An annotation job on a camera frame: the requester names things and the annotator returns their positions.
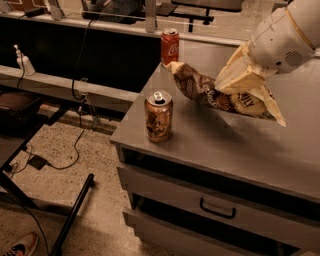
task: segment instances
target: root beer can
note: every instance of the root beer can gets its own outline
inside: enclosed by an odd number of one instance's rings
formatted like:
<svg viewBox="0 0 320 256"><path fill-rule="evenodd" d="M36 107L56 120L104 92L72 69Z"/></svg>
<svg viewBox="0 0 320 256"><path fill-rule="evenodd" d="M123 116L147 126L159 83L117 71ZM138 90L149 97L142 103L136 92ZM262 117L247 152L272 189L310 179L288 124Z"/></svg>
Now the root beer can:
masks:
<svg viewBox="0 0 320 256"><path fill-rule="evenodd" d="M179 60L178 30L174 28L164 29L161 35L161 63L167 66L171 61Z"/></svg>
<svg viewBox="0 0 320 256"><path fill-rule="evenodd" d="M147 138L152 142L169 139L172 130L173 102L168 92L152 92L144 102Z"/></svg>

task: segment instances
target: bottle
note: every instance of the bottle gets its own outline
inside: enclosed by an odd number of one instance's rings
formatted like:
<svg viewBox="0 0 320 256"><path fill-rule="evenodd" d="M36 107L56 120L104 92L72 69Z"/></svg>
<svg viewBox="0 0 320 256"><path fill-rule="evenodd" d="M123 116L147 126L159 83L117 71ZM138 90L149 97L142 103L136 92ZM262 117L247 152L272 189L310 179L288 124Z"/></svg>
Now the bottle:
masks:
<svg viewBox="0 0 320 256"><path fill-rule="evenodd" d="M32 76L34 73L36 73L30 59L19 50L17 45L14 45L14 48L16 48L18 65L22 70L24 70L24 74L26 76Z"/></svg>

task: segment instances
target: snack bag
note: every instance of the snack bag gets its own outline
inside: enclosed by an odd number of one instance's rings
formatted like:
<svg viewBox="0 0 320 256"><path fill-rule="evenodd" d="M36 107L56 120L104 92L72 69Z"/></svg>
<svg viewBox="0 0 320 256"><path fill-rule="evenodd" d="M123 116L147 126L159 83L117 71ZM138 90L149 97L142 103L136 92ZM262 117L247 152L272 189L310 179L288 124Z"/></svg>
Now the snack bag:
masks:
<svg viewBox="0 0 320 256"><path fill-rule="evenodd" d="M277 121L286 126L276 101L266 85L247 92L225 94L215 89L215 80L203 75L184 62L171 62L176 85L184 96L201 105L256 118Z"/></svg>

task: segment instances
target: drawer handle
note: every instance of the drawer handle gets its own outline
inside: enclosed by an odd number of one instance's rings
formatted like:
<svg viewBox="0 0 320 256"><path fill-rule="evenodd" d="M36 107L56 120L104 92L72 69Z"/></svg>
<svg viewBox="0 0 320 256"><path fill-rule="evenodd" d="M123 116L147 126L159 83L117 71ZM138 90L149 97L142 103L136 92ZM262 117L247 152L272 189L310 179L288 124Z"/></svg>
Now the drawer handle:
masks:
<svg viewBox="0 0 320 256"><path fill-rule="evenodd" d="M201 208L203 211L205 211L205 212L208 212L208 213L217 215L217 216L219 216L219 217L223 217L223 218L225 218L225 219L233 219L233 218L236 216L236 211L237 211L236 208L232 208L232 213L231 213L231 215L226 215L226 214L222 214L222 213L220 213L220 212L212 211L212 210L204 207L204 206L203 206L203 202L204 202L204 199L201 198L201 199L200 199L200 208Z"/></svg>

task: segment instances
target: red soda can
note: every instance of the red soda can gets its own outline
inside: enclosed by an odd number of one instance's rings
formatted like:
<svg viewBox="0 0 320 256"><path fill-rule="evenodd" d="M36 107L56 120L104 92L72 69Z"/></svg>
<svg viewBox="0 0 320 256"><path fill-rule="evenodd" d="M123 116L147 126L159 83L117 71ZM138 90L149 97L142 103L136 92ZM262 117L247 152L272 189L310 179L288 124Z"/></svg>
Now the red soda can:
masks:
<svg viewBox="0 0 320 256"><path fill-rule="evenodd" d="M167 66L171 61L179 60L179 32L174 28L166 28L161 35L161 63Z"/></svg>

